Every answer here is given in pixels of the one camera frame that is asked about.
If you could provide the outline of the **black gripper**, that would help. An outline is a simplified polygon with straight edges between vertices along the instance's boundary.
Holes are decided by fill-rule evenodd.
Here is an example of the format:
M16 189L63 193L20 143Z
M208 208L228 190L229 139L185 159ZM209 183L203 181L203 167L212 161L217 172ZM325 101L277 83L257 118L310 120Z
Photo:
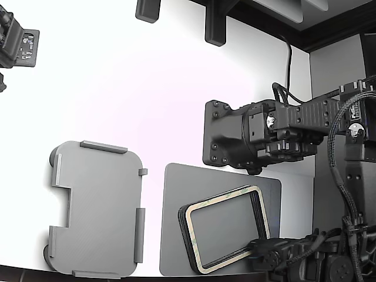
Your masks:
M287 107L263 100L233 110L211 100L205 104L203 162L231 166L258 175L282 162L298 162L317 153L317 137L310 131L277 128L277 110Z

